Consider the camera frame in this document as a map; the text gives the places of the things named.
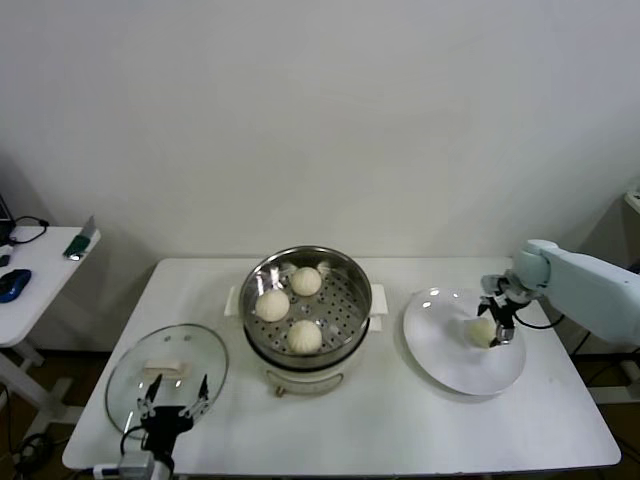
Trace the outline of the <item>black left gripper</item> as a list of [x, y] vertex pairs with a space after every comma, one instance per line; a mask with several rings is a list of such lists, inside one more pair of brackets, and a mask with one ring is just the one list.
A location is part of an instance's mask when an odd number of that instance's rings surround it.
[[154, 400], [162, 383], [158, 374], [148, 386], [143, 398], [137, 399], [141, 426], [146, 432], [142, 449], [147, 451], [172, 451], [177, 438], [191, 430], [194, 420], [199, 420], [209, 409], [208, 376], [204, 375], [196, 401], [188, 407], [157, 407]]

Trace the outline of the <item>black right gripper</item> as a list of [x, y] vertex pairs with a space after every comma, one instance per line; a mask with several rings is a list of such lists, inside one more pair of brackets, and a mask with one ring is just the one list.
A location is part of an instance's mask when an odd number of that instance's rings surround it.
[[490, 342], [491, 347], [508, 345], [514, 338], [514, 314], [516, 309], [511, 304], [499, 305], [496, 298], [503, 303], [506, 301], [517, 305], [526, 304], [526, 289], [512, 271], [502, 274], [484, 275], [481, 278], [483, 292], [489, 296], [481, 296], [477, 309], [477, 316], [490, 312], [494, 318], [495, 336]]

